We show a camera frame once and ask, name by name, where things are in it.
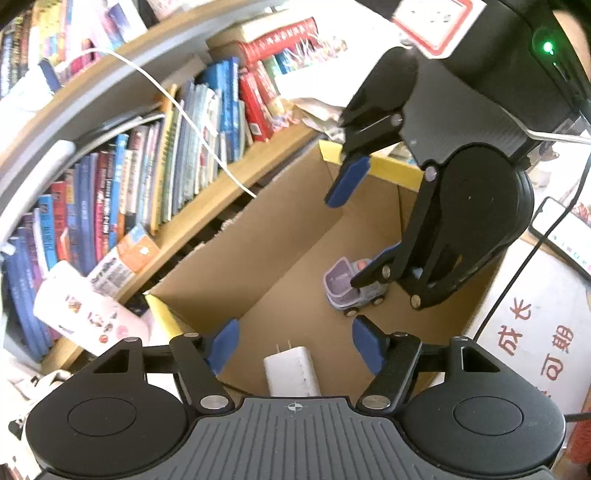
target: black cable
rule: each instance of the black cable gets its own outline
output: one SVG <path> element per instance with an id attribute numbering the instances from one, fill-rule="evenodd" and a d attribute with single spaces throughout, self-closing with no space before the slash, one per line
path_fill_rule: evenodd
<path id="1" fill-rule="evenodd" d="M 585 164 L 585 168 L 583 170 L 583 175 L 582 175 L 581 181 L 579 183 L 579 188 L 577 188 L 577 191 L 574 194 L 573 199 L 569 203 L 569 206 L 565 208 L 564 212 L 558 217 L 558 220 L 556 220 L 554 222 L 554 224 L 544 234 L 544 236 L 542 238 L 540 238 L 540 241 L 535 245 L 534 249 L 530 252 L 530 254 L 527 256 L 527 258 L 521 264 L 521 266 L 517 269 L 517 272 L 515 272 L 515 275 L 513 275 L 513 278 L 507 284 L 507 286 L 505 287 L 505 290 L 503 290 L 503 293 L 501 293 L 501 295 L 499 296 L 499 298 L 496 300 L 495 304 L 492 306 L 492 308 L 490 309 L 490 311 L 486 315 L 486 317 L 483 320 L 483 322 L 478 327 L 478 331 L 474 335 L 474 341 L 475 342 L 478 341 L 478 339 L 480 338 L 480 335 L 482 334 L 482 331 L 485 329 L 485 327 L 488 324 L 488 322 L 490 321 L 491 317 L 494 315 L 494 313 L 496 312 L 496 310 L 499 307 L 499 305 L 501 304 L 501 302 L 505 299 L 505 297 L 509 293 L 511 287 L 517 281 L 517 278 L 519 278 L 519 276 L 521 275 L 521 273 L 523 272 L 523 270 L 526 268 L 527 264 L 532 259 L 532 257 L 540 249 L 540 247 L 544 244 L 544 242 L 546 240 L 548 240 L 548 237 L 550 236 L 550 234 L 552 233 L 552 231 L 554 231 L 554 229 L 556 227 L 558 227 L 558 225 L 560 224 L 560 222 L 562 222 L 562 220 L 564 220 L 566 218 L 566 216 L 571 212 L 571 210 L 577 205 L 577 202 L 579 201 L 579 197 L 581 196 L 581 192 L 583 191 L 583 187 L 585 186 L 585 182 L 587 181 L 587 176 L 589 175 L 589 170 L 590 169 L 591 169 L 591 155 L 587 159 L 587 163 Z"/>
<path id="2" fill-rule="evenodd" d="M 585 411 L 583 413 L 569 413 L 564 416 L 564 419 L 566 420 L 566 423 L 591 420 L 591 411 Z"/>

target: white cable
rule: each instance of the white cable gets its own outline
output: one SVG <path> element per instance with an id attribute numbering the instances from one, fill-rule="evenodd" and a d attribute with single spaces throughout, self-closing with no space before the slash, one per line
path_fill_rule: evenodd
<path id="1" fill-rule="evenodd" d="M 218 165 L 220 165 L 220 167 L 222 168 L 222 170 L 224 172 L 226 172 L 226 174 L 228 174 L 228 177 L 230 177 L 232 179 L 232 181 L 238 185 L 242 190 L 244 190 L 247 194 L 249 194 L 252 198 L 256 198 L 256 195 L 254 193 L 252 193 L 247 187 L 245 187 L 242 183 L 240 183 L 240 181 L 234 176 L 232 175 L 232 173 L 230 172 L 230 170 L 228 170 L 228 167 L 224 164 L 224 162 L 222 162 L 218 156 L 216 155 L 216 153 L 213 151 L 213 149 L 209 146 L 209 144 L 205 141 L 205 138 L 203 137 L 203 133 L 199 130 L 199 128 L 197 127 L 197 125 L 195 125 L 195 123 L 191 120 L 191 117 L 188 116 L 187 112 L 185 112 L 185 110 L 183 109 L 183 107 L 181 107 L 178 102 L 173 98 L 172 95 L 170 95 L 166 89 L 160 85 L 148 72 L 146 72 L 142 67 L 136 65 L 134 62 L 132 62 L 131 60 L 126 59 L 125 57 L 119 55 L 117 52 L 114 52 L 112 50 L 104 50 L 102 48 L 88 48 L 87 50 L 84 50 L 83 52 L 81 52 L 78 56 L 70 59 L 64 66 L 64 68 L 68 68 L 71 63 L 76 60 L 79 59 L 85 55 L 88 55 L 89 53 L 106 53 L 108 55 L 111 55 L 113 57 L 115 57 L 116 59 L 119 59 L 120 61 L 122 61 L 123 63 L 126 63 L 127 65 L 129 65 L 130 67 L 132 67 L 133 69 L 137 70 L 138 72 L 140 72 L 144 77 L 146 77 L 150 82 L 152 82 L 152 84 L 154 84 L 154 86 L 160 90 L 160 92 L 162 92 L 162 94 L 172 102 L 172 104 L 177 108 L 178 112 L 183 116 L 183 118 L 187 121 L 187 123 L 191 126 L 191 128 L 195 131 L 195 133 L 199 136 L 199 138 L 203 141 L 203 145 L 205 146 L 205 148 L 212 154 L 214 160 L 217 162 Z"/>
<path id="2" fill-rule="evenodd" d="M 517 124 L 523 133 L 534 140 L 551 141 L 551 142 L 565 142 L 565 143 L 578 143 L 583 145 L 591 145 L 591 138 L 579 137 L 577 135 L 560 135 L 560 134 L 548 134 L 545 132 L 536 132 L 525 126 L 525 124 L 517 117 L 511 115 L 507 110 L 503 108 L 503 111 L 509 115 L 513 121 Z"/>

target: crosshair logo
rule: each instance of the crosshair logo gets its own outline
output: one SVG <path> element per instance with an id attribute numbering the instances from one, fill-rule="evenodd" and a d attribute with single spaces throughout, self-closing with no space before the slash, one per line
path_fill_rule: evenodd
<path id="1" fill-rule="evenodd" d="M 302 408 L 305 408 L 305 406 L 303 406 L 301 403 L 293 402 L 290 403 L 287 408 L 289 408 L 291 411 L 300 411 Z"/>

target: ridged gray surface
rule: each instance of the ridged gray surface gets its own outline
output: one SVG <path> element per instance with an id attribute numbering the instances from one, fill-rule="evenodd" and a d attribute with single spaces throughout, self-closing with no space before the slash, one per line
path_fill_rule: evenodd
<path id="1" fill-rule="evenodd" d="M 235 413 L 197 422 L 173 456 L 129 480 L 460 478 L 420 458 L 389 420 L 355 413 L 342 398 L 249 398 Z M 544 470 L 523 480 L 552 478 Z"/>

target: white sticker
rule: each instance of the white sticker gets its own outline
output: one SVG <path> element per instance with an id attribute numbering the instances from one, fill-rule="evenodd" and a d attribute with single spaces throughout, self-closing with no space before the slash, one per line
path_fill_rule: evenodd
<path id="1" fill-rule="evenodd" d="M 392 22 L 430 59 L 449 57 L 486 4 L 482 0 L 402 0 Z"/>

